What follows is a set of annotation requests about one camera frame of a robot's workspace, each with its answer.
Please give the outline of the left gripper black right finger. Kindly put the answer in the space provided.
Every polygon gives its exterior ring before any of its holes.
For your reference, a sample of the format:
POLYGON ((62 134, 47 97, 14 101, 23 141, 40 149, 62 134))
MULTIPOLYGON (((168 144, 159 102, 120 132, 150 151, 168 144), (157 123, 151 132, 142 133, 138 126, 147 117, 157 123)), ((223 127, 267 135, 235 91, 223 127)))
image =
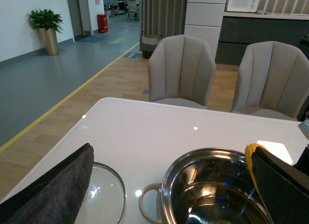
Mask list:
POLYGON ((259 196, 275 224, 309 222, 309 148, 291 166, 258 146, 252 172, 259 196))

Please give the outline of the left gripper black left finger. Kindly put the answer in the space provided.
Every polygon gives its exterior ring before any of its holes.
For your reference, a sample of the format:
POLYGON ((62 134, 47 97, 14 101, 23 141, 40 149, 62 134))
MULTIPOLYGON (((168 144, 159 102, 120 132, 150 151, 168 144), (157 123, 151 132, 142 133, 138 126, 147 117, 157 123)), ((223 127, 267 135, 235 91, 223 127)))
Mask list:
POLYGON ((94 149, 86 143, 0 205, 2 224, 73 224, 89 186, 94 149))

